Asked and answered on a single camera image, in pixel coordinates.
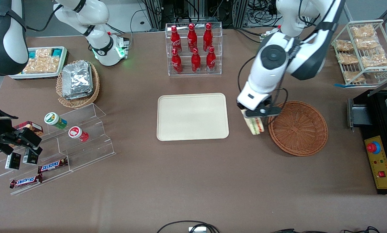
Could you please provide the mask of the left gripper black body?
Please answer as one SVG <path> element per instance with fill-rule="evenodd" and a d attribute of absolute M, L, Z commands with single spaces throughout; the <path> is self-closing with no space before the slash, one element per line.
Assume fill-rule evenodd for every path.
<path fill-rule="evenodd" d="M 256 110 L 261 110 L 261 109 L 271 110 L 273 106 L 274 105 L 272 103 L 272 96 L 268 96 L 267 99 L 263 100 L 257 105 Z"/>

